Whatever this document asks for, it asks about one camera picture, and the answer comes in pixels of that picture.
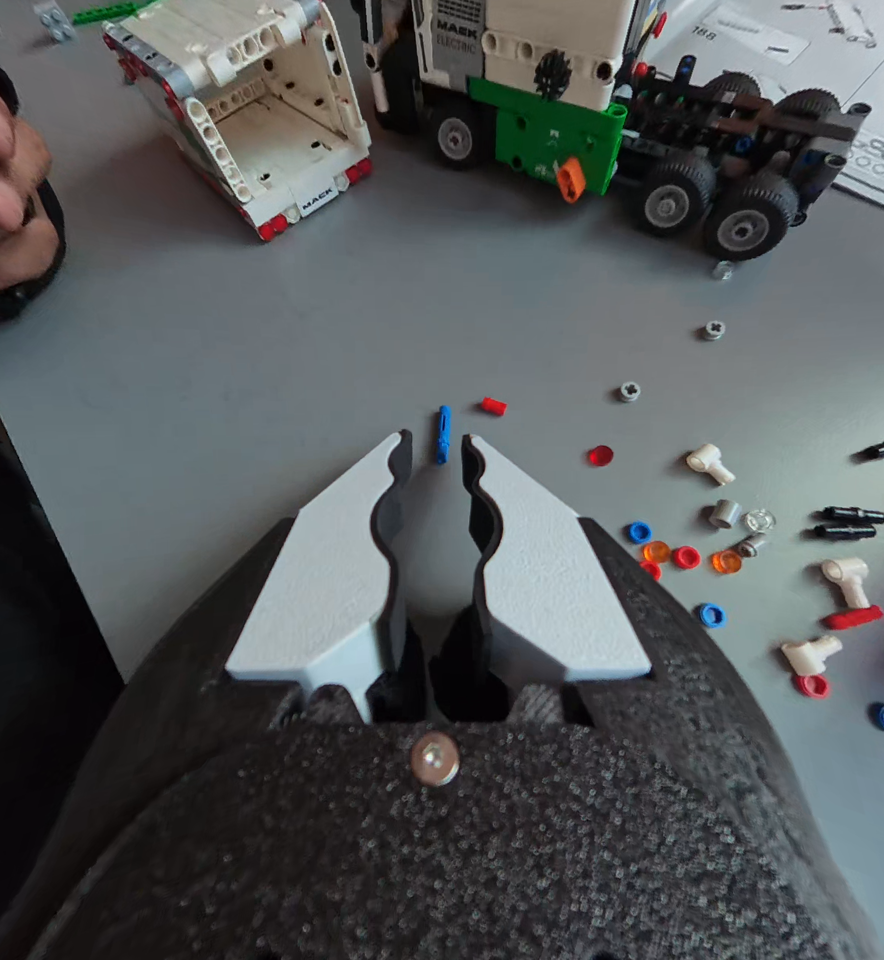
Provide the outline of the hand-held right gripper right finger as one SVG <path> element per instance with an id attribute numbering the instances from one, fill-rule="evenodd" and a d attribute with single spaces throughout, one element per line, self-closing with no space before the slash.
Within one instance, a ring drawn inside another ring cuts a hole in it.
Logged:
<path id="1" fill-rule="evenodd" d="M 462 439 L 482 668 L 503 683 L 647 675 L 652 664 L 603 568 L 602 530 L 478 435 Z"/>

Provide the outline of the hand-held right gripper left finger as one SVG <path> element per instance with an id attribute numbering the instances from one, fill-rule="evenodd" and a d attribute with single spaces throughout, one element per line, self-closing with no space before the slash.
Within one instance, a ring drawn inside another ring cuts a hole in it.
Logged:
<path id="1" fill-rule="evenodd" d="M 226 661 L 234 680 L 337 686 L 375 719 L 369 691 L 398 676 L 407 641 L 391 546 L 411 470 L 401 429 L 298 511 Z"/>

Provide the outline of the lego truck chassis with cab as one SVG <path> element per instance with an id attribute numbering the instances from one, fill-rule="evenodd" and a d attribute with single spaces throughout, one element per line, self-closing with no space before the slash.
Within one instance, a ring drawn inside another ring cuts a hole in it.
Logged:
<path id="1" fill-rule="evenodd" d="M 871 113 L 808 88 L 773 102 L 755 77 L 697 84 L 644 60 L 667 2 L 412 1 L 351 4 L 376 119 L 424 134 L 448 167 L 496 161 L 569 204 L 638 185 L 635 216 L 671 238 L 703 227 L 725 266 L 767 255 L 848 166 Z"/>

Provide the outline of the white lego connector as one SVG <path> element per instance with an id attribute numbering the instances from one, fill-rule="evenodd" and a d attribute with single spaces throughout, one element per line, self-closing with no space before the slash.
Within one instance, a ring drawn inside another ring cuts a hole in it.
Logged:
<path id="1" fill-rule="evenodd" d="M 781 651 L 789 666 L 799 678 L 823 675 L 827 669 L 827 660 L 842 649 L 842 641 L 833 634 L 824 634 L 805 642 L 785 642 L 781 645 Z"/>
<path id="2" fill-rule="evenodd" d="M 723 463 L 720 448 L 713 443 L 704 443 L 698 449 L 688 453 L 686 463 L 692 471 L 710 476 L 719 486 L 731 484 L 736 480 L 736 474 Z"/>
<path id="3" fill-rule="evenodd" d="M 871 606 L 864 588 L 869 568 L 862 558 L 825 559 L 821 563 L 821 571 L 829 582 L 840 589 L 848 609 L 860 610 Z"/>

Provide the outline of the light grey lego brick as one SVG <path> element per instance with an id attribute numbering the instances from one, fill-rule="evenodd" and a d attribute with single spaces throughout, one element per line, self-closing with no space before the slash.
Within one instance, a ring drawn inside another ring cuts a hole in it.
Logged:
<path id="1" fill-rule="evenodd" d="M 32 9 L 52 42 L 61 44 L 75 40 L 76 33 L 71 18 L 57 1 L 36 2 Z"/>

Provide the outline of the long green lego plate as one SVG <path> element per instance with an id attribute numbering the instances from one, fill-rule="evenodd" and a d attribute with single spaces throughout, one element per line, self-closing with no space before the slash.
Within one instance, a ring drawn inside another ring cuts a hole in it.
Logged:
<path id="1" fill-rule="evenodd" d="M 88 26 L 104 21 L 116 21 L 132 17 L 157 1 L 119 1 L 105 6 L 89 6 L 76 11 L 71 17 L 73 26 Z"/>

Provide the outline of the white lego garbage container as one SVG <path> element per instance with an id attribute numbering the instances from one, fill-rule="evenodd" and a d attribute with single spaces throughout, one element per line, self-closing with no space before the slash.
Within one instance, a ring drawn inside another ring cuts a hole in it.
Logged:
<path id="1" fill-rule="evenodd" d="M 183 160 L 269 242 L 372 173 L 324 2 L 163 1 L 102 38 Z"/>

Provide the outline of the lego instruction booklet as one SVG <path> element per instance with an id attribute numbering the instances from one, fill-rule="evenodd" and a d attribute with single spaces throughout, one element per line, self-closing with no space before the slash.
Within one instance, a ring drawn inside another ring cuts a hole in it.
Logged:
<path id="1" fill-rule="evenodd" d="M 698 85 L 740 71 L 773 101 L 821 89 L 844 109 L 868 104 L 837 182 L 884 207 L 884 1 L 668 2 L 666 12 L 661 36 L 645 52 L 661 71 L 672 74 L 683 55 L 694 55 Z"/>

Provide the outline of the scatter of coloured round studs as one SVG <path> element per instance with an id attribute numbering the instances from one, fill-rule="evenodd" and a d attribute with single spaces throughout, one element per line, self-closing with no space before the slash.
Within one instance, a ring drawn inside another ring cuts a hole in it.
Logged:
<path id="1" fill-rule="evenodd" d="M 607 466 L 614 454 L 606 446 L 600 446 L 589 451 L 588 462 L 593 466 Z M 662 576 L 663 563 L 671 560 L 679 570 L 692 570 L 701 563 L 701 555 L 690 546 L 680 546 L 677 549 L 670 549 L 660 541 L 652 539 L 652 531 L 649 525 L 642 521 L 635 521 L 627 528 L 629 539 L 637 546 L 642 547 L 642 559 L 640 568 L 645 570 L 655 580 Z M 743 565 L 743 558 L 737 553 L 736 547 L 729 550 L 720 551 L 712 555 L 712 566 L 716 572 L 723 574 L 736 573 Z M 843 611 L 849 610 L 844 602 Z M 696 608 L 696 618 L 709 629 L 718 629 L 727 623 L 727 615 L 721 606 L 705 603 Z M 826 678 L 825 673 L 821 676 L 799 678 L 793 673 L 793 683 L 795 689 L 803 695 L 815 700 L 828 699 L 832 686 Z M 884 703 L 873 706 L 871 710 L 873 722 L 880 729 L 884 730 Z"/>

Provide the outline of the person's black clothing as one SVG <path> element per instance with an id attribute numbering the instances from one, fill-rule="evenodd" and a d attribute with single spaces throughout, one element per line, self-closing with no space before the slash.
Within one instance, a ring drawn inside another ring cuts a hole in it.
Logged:
<path id="1" fill-rule="evenodd" d="M 0 917 L 122 688 L 63 551 L 0 443 Z"/>

